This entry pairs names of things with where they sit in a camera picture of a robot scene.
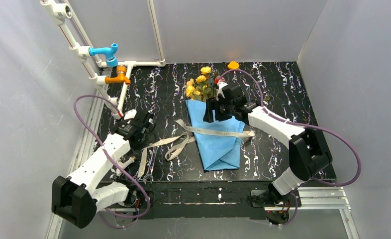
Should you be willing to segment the orange plastic tap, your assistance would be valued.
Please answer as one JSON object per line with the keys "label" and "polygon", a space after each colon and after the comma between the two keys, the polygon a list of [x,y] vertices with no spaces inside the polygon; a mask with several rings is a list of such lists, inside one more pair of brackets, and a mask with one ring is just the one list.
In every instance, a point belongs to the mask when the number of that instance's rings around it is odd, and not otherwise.
{"label": "orange plastic tap", "polygon": [[125,85],[130,85],[131,81],[129,77],[126,76],[127,68],[122,65],[116,66],[116,76],[115,77],[105,77],[105,83],[124,83]]}

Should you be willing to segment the cream printed ribbon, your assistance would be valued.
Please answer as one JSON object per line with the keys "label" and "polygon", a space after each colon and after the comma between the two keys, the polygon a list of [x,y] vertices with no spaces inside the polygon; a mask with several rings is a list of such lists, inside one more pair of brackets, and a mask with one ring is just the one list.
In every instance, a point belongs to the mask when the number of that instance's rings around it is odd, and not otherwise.
{"label": "cream printed ribbon", "polygon": [[165,159],[167,161],[171,161],[172,159],[175,159],[176,157],[179,156],[179,154],[182,152],[182,150],[184,149],[184,147],[188,143],[194,142],[196,140],[194,133],[205,134],[205,135],[214,135],[214,136],[237,137],[237,138],[252,138],[255,136],[255,133],[253,130],[243,131],[243,132],[228,132],[228,131],[204,129],[204,128],[200,128],[200,127],[187,126],[187,125],[185,125],[185,123],[182,119],[177,120],[176,123],[184,129],[184,132],[181,135],[166,138],[166,139],[161,139],[161,140],[159,140],[155,143],[152,143],[142,149],[142,155],[141,155],[141,160],[140,160],[140,166],[139,166],[138,173],[137,173],[137,178],[142,178],[144,176],[144,172],[146,169],[148,148],[166,145],[166,144],[172,143],[172,142],[174,142],[184,136],[185,138],[180,144],[172,146],[169,149],[169,151],[167,151]]}

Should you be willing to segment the aluminium extrusion frame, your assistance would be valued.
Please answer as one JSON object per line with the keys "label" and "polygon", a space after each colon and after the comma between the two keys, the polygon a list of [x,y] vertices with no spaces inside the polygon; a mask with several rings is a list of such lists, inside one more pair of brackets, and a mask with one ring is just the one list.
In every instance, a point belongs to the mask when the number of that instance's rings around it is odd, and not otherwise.
{"label": "aluminium extrusion frame", "polygon": [[[258,99],[255,102],[259,103],[260,106],[263,107],[266,111],[272,112],[271,110],[266,108],[265,102],[263,101],[263,99]],[[113,112],[115,112],[116,115],[119,117],[119,120],[121,120],[125,113],[122,113],[120,111],[120,109],[118,108],[118,106],[115,105],[112,100],[107,100],[107,105],[109,107],[111,107]],[[327,129],[321,128],[321,127],[318,127],[315,125],[309,125],[309,124],[303,124],[303,123],[297,123],[297,122],[294,122],[294,123],[295,123],[295,125],[317,129],[317,130],[323,132],[324,135],[326,133],[328,133]],[[251,127],[251,126],[245,124],[243,131],[251,131],[251,130],[253,130],[255,134],[263,132],[260,129],[257,129],[257,128],[254,128],[254,127]],[[101,146],[101,144],[103,143],[103,141],[105,139],[98,139],[98,143],[99,143],[98,148]],[[149,213],[149,209],[152,206],[160,205],[160,204],[167,204],[167,205],[177,205],[177,204],[219,205],[219,204],[236,204],[236,203],[246,203],[246,202],[248,203],[247,197],[250,195],[250,192],[254,189],[254,187],[251,183],[249,183],[246,187],[243,187],[241,185],[241,183],[239,183],[239,182],[231,184],[230,182],[207,182],[207,181],[205,181],[205,182],[201,182],[201,181],[199,181],[199,182],[197,182],[197,181],[171,182],[171,183],[156,182],[152,186],[144,185],[143,177],[137,178],[137,173],[138,173],[138,169],[140,166],[142,149],[152,143],[159,141],[156,139],[155,127],[146,141],[147,141],[146,144],[141,149],[129,152],[125,156],[120,158],[122,160],[128,160],[130,157],[135,156],[136,160],[134,163],[130,164],[124,170],[121,169],[120,166],[118,166],[118,164],[115,164],[114,167],[110,171],[107,172],[107,174],[101,179],[100,183],[98,184],[98,187],[101,188],[101,187],[107,186],[113,182],[118,182],[118,183],[122,183],[122,184],[126,185],[129,189],[129,193],[131,190],[140,191],[146,197],[147,204],[148,204],[147,210],[144,213],[142,213],[140,216],[144,216],[144,218],[149,218],[151,216],[151,214]],[[200,156],[196,140],[194,142],[188,143],[184,148],[188,148],[191,143],[196,144],[196,152],[195,153],[196,153],[196,155]],[[161,146],[159,147],[159,150],[157,152],[156,159],[159,159],[159,157],[160,157],[160,148],[161,148]],[[153,148],[148,148],[148,150],[147,150],[147,162],[146,162],[146,169],[145,169],[144,175],[147,173],[149,160],[151,158],[152,151],[153,151]],[[120,171],[122,172],[121,176],[116,176],[115,170],[117,168],[120,169]],[[268,189],[268,186],[271,183],[261,182],[260,183],[260,190]]]}

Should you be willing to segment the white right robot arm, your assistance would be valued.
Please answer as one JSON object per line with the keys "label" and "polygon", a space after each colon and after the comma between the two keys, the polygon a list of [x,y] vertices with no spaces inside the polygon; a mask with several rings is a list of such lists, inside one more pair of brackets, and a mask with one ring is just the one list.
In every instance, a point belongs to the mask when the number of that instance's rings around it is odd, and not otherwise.
{"label": "white right robot arm", "polygon": [[268,198],[277,200],[286,196],[332,163],[323,132],[295,125],[266,111],[259,103],[247,100],[239,86],[218,82],[214,88],[217,94],[206,100],[204,122],[235,118],[269,134],[289,150],[289,167],[268,186]]}

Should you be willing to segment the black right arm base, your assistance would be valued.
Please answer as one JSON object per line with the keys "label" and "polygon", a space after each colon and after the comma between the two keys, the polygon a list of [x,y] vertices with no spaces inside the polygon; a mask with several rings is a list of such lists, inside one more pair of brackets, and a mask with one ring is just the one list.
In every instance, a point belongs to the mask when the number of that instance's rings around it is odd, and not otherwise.
{"label": "black right arm base", "polygon": [[268,225],[279,228],[291,223],[301,206],[298,189],[284,196],[274,194],[269,189],[252,190],[247,201],[254,208],[263,208]]}

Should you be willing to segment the silver open-end wrench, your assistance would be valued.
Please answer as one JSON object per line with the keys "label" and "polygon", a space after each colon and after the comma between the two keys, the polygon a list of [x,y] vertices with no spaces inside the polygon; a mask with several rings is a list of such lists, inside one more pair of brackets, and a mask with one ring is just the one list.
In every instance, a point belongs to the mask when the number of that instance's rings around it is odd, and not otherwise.
{"label": "silver open-end wrench", "polygon": [[159,146],[156,146],[156,147],[153,148],[153,151],[152,151],[152,154],[151,154],[151,158],[149,160],[147,173],[143,177],[143,183],[144,184],[147,184],[147,183],[151,184],[153,182],[153,180],[154,180],[154,178],[153,178],[153,168],[154,168],[154,164],[155,164],[155,161],[156,161],[156,155],[157,155],[158,150],[159,150]]}

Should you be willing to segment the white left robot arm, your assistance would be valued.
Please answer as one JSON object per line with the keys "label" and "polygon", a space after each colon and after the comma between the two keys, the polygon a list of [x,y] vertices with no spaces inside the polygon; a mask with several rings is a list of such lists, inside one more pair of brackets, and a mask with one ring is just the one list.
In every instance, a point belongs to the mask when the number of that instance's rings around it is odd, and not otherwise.
{"label": "white left robot arm", "polygon": [[129,189],[113,182],[98,187],[101,179],[127,153],[141,149],[155,127],[155,117],[143,110],[130,110],[110,130],[101,146],[67,177],[52,183],[51,211],[83,229],[96,213],[126,200]]}

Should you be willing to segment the orange plastic piece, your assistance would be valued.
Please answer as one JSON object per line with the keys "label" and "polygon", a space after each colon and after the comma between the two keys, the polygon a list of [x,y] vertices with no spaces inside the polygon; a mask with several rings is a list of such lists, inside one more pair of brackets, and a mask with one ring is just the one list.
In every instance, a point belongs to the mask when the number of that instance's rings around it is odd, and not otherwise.
{"label": "orange plastic piece", "polygon": [[227,69],[229,70],[234,70],[234,69],[239,69],[240,68],[240,65],[238,62],[236,61],[231,61],[230,63],[228,63],[227,65]]}

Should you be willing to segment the yellow fake flower bunch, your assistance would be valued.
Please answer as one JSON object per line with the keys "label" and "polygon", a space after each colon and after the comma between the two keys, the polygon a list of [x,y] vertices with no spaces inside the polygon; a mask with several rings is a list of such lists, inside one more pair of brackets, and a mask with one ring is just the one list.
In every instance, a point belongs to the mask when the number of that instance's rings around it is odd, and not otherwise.
{"label": "yellow fake flower bunch", "polygon": [[185,96],[191,100],[201,102],[216,97],[217,91],[214,87],[215,76],[217,74],[210,66],[202,67],[196,79],[190,79],[186,82]]}

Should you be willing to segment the brown pink fake flower bunch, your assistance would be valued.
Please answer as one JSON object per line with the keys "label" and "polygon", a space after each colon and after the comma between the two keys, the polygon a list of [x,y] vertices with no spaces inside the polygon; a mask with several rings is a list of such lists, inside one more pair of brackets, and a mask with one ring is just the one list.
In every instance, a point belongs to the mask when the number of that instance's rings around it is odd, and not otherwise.
{"label": "brown pink fake flower bunch", "polygon": [[217,72],[213,73],[213,76],[212,76],[212,87],[214,89],[214,97],[217,100],[218,99],[218,94],[220,92],[220,78],[219,78],[219,74]]}

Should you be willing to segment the blue plastic tap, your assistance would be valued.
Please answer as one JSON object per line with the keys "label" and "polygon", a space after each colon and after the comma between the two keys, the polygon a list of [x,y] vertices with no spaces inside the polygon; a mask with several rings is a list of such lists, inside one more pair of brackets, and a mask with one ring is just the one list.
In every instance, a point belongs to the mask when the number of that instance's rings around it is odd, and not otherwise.
{"label": "blue plastic tap", "polygon": [[102,48],[90,47],[89,55],[90,56],[104,55],[106,65],[108,67],[116,67],[118,65],[118,60],[115,56],[117,50],[118,50],[118,44],[112,43],[110,47],[102,47]]}

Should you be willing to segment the small white pipe fitting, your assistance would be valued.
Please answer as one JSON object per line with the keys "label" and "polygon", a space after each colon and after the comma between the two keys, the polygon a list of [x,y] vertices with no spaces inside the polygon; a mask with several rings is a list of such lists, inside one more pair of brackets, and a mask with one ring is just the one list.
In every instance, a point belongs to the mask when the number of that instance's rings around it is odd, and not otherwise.
{"label": "small white pipe fitting", "polygon": [[[122,160],[120,159],[119,161],[117,161],[117,164],[118,166],[120,166],[121,169],[125,169],[127,168],[130,164],[134,163],[136,160],[136,157],[135,156],[132,156],[130,157],[128,160]],[[116,173],[116,176],[121,176],[122,175],[122,172],[120,171],[120,169],[116,169],[115,170],[115,173]]]}

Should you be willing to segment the blue wrapping paper sheet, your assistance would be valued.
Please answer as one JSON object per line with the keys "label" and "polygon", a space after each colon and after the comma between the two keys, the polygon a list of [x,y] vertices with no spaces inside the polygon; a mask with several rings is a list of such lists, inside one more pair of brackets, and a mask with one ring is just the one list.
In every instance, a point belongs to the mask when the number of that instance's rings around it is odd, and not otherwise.
{"label": "blue wrapping paper sheet", "polygon": [[225,121],[207,123],[203,121],[205,102],[186,100],[186,106],[192,127],[219,132],[219,134],[194,133],[204,170],[239,169],[242,139],[236,136],[225,136],[224,133],[242,133],[245,123],[234,117]]}

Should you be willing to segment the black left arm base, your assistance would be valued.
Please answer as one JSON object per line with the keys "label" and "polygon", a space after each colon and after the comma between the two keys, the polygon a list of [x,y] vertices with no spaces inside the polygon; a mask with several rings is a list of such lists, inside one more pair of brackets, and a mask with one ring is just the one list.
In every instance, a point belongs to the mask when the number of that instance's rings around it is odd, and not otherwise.
{"label": "black left arm base", "polygon": [[140,192],[131,190],[124,202],[118,203],[119,210],[114,212],[118,214],[115,216],[115,220],[118,225],[126,226],[142,219],[144,216],[140,216],[147,210],[147,199]]}

